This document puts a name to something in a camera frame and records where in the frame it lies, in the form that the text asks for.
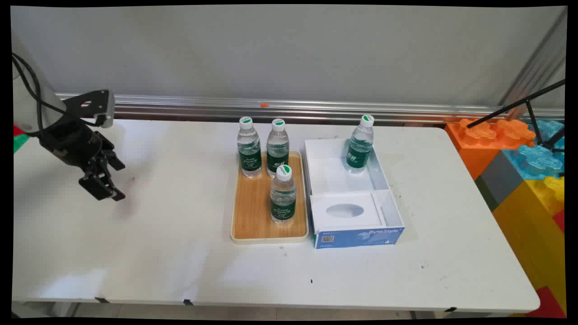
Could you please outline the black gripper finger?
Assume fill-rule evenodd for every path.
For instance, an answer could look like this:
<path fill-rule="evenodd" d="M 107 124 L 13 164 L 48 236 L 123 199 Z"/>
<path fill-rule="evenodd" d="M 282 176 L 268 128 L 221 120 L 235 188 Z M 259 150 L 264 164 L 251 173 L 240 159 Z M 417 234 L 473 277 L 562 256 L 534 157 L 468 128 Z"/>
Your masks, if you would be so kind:
<path fill-rule="evenodd" d="M 98 201 L 107 198 L 121 201 L 126 198 L 125 194 L 114 185 L 106 165 L 96 164 L 88 167 L 84 177 L 79 179 L 79 185 Z"/>
<path fill-rule="evenodd" d="M 118 158 L 116 152 L 114 152 L 114 144 L 100 132 L 97 132 L 96 136 L 101 140 L 100 155 L 107 159 L 107 163 L 116 171 L 126 168 L 126 165 Z"/>

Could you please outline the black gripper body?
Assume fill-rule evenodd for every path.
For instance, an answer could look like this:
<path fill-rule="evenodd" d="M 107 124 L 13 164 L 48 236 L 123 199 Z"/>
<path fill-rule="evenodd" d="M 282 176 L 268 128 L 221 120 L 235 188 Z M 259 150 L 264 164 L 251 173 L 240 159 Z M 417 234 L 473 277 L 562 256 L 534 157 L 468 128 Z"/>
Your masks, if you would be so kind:
<path fill-rule="evenodd" d="M 80 119 L 59 119 L 40 134 L 40 144 L 67 165 L 87 168 L 103 140 Z"/>

